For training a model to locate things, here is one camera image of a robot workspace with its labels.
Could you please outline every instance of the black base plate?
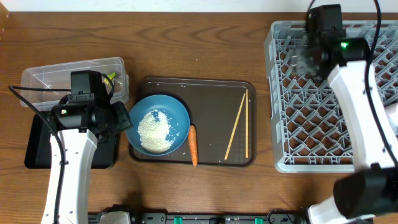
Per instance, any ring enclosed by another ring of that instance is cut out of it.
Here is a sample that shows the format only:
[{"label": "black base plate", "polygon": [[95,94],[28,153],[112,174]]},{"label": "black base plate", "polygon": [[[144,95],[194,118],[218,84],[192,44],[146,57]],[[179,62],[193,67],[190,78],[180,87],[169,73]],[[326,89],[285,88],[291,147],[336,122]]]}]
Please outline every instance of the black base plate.
[{"label": "black base plate", "polygon": [[[111,136],[108,142],[98,143],[94,153],[92,169],[106,169],[114,165],[118,151],[118,136]],[[51,168],[50,130],[35,115],[25,155],[25,166],[29,169]]]}]

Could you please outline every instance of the wooden table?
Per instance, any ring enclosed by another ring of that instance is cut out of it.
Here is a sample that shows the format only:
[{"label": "wooden table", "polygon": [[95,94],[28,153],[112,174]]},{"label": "wooden table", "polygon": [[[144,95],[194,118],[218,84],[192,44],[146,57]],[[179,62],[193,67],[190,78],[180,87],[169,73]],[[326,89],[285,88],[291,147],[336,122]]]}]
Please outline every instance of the wooden table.
[{"label": "wooden table", "polygon": [[[302,13],[21,13],[12,12],[0,41],[0,217],[2,223],[41,221],[50,170],[26,169],[34,113],[7,89],[29,67],[122,57],[130,102],[146,76],[246,80],[257,90],[257,158],[245,169],[136,162],[121,134],[112,169],[91,170],[88,210],[112,204],[169,212],[267,213],[296,210],[328,198],[344,174],[281,174],[271,148],[269,84],[263,43],[274,21]],[[345,14],[344,19],[375,19]],[[385,14],[383,19],[398,19]],[[397,223],[398,215],[377,218]]]}]

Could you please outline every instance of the gray plastic rack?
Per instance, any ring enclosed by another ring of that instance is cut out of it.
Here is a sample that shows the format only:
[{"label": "gray plastic rack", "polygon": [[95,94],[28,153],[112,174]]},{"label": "gray plastic rack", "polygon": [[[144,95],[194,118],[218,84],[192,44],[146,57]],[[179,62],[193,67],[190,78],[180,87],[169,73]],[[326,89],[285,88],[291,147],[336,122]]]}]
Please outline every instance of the gray plastic rack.
[{"label": "gray plastic rack", "polygon": [[[279,172],[353,172],[353,150],[338,101],[327,81],[313,82],[290,65],[307,45],[304,21],[277,21],[264,43],[271,92],[271,133]],[[344,21],[348,37],[373,42],[376,21]],[[398,21],[383,21],[374,53],[385,106],[398,101]]]}]

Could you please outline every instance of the brown serving tray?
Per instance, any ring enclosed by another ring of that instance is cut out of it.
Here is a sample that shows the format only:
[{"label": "brown serving tray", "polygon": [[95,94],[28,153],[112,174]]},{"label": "brown serving tray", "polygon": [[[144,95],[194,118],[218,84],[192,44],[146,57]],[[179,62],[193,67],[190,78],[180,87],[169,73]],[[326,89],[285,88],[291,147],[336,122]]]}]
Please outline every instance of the brown serving tray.
[{"label": "brown serving tray", "polygon": [[[249,93],[249,158],[245,158],[244,102],[228,159],[224,160],[236,115],[246,90]],[[187,108],[190,122],[197,129],[198,165],[244,167],[253,162],[256,157],[256,89],[250,83],[148,77],[139,84],[137,102],[147,96],[158,94],[172,96]],[[138,161],[192,164],[187,140],[177,150],[164,156],[147,156],[131,145],[129,153]]]}]

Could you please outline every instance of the carrot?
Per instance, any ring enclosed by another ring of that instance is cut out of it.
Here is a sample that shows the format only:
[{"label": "carrot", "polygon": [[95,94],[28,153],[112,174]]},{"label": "carrot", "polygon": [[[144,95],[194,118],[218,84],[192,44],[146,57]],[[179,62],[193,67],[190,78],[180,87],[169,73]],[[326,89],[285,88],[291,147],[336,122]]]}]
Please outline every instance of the carrot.
[{"label": "carrot", "polygon": [[189,150],[191,151],[192,164],[194,167],[198,165],[198,144],[197,144],[197,130],[194,125],[191,125],[188,133]]}]

